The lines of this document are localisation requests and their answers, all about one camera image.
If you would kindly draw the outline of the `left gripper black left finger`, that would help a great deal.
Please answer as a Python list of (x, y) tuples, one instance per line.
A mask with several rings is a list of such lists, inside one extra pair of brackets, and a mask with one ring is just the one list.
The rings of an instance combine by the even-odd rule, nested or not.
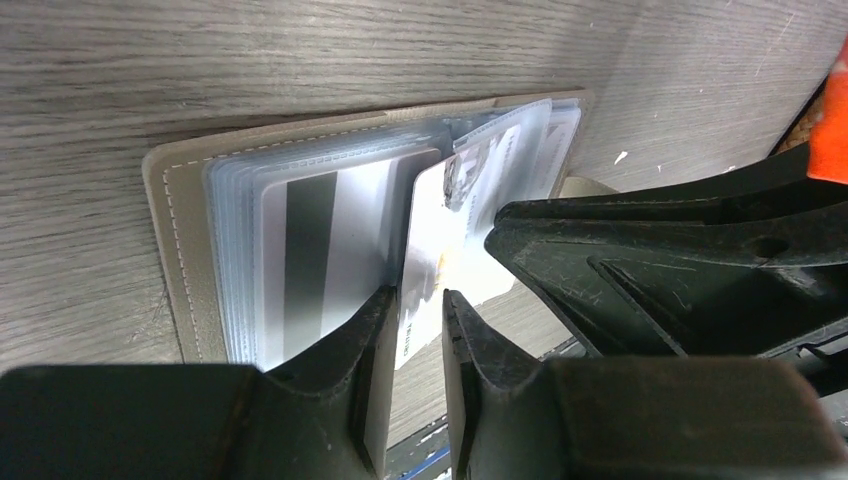
[(284, 364), (40, 365), (1, 378), (5, 479), (379, 479), (397, 327), (381, 287)]

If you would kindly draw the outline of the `white credit card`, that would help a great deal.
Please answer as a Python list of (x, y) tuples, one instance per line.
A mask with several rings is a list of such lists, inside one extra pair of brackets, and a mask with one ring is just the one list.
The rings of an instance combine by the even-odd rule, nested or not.
[(507, 292), (512, 277), (485, 253), (524, 129), (499, 127), (456, 148), (414, 181), (406, 258), (400, 283), (396, 368), (440, 330), (442, 293), (460, 290), (474, 303)]

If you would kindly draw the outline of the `grey card holder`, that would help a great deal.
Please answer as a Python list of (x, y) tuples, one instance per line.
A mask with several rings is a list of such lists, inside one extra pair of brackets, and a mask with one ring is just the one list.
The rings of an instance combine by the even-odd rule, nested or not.
[(173, 142), (142, 175), (183, 357), (268, 370), (380, 286), (393, 366), (435, 338), (446, 289), (515, 279), (483, 247), (499, 208), (555, 197), (585, 89), (330, 116)]

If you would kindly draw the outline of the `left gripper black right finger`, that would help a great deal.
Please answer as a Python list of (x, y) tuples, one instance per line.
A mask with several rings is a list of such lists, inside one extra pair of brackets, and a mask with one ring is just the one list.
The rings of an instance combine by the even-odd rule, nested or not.
[(843, 479), (847, 447), (791, 366), (745, 357), (541, 361), (443, 295), (456, 479)]

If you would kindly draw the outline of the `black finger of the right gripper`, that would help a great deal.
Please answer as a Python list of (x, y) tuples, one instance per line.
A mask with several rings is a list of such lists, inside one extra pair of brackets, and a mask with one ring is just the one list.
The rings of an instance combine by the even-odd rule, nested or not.
[(599, 356), (752, 356), (847, 387), (847, 188), (798, 146), (684, 184), (519, 201), (485, 247)]

